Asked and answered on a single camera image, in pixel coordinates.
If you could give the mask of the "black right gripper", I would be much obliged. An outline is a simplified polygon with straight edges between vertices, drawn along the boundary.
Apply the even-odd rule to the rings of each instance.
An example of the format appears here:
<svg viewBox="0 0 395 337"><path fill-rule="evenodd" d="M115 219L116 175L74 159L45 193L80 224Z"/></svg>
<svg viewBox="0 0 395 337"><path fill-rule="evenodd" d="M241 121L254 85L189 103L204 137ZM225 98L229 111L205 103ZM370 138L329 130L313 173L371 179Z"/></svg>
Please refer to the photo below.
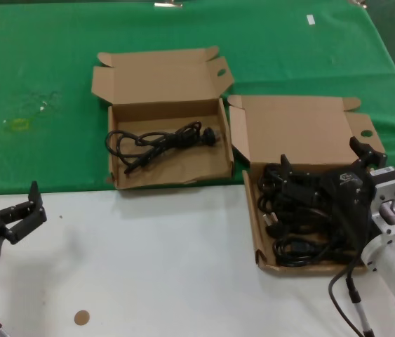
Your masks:
<svg viewBox="0 0 395 337"><path fill-rule="evenodd" d="M374 150L368 143L351 137L349 146L358 157L352 163L356 169L384 168L386 154ZM308 207L320 206L320 173L297 171L286 155L280 157L281 191L283 195ZM362 252L370 239L370 191L364 184L365 178L349 166L334 168L323 173L323 191L330 200L332 219L346 234L356 251Z"/></svg>

